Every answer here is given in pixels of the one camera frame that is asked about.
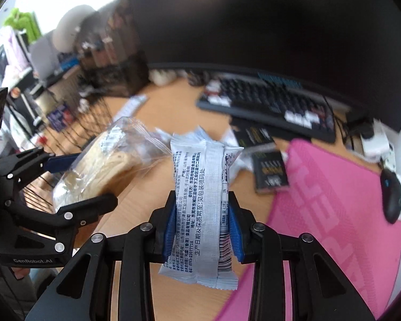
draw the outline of black monitor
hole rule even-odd
[[[401,129],[393,0],[131,0],[152,68],[274,74]]]

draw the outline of barcode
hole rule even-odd
[[[220,231],[220,258],[218,260],[218,271],[232,270],[232,253],[230,249],[229,230]]]

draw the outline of plastic bag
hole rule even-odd
[[[144,125],[122,117],[77,157],[53,190],[57,211],[64,205],[105,193],[119,196],[171,151]]]
[[[231,266],[227,174],[243,148],[225,146],[198,135],[174,135],[171,140],[177,225],[172,254],[159,274],[189,284],[236,290],[238,278]]]

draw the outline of blue gripper pad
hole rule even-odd
[[[63,156],[50,157],[45,163],[44,170],[51,174],[67,171],[80,153],[67,154]]]
[[[176,203],[173,205],[172,212],[166,225],[165,237],[163,240],[163,256],[168,259],[172,253],[173,240],[176,230]]]
[[[238,262],[242,262],[245,257],[244,250],[242,248],[242,233],[231,206],[229,206],[229,232],[233,254],[238,259]]]

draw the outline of bread in plastic bag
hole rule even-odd
[[[78,201],[113,193],[119,196],[171,151],[144,125],[122,117],[77,157],[53,190],[55,211]]]

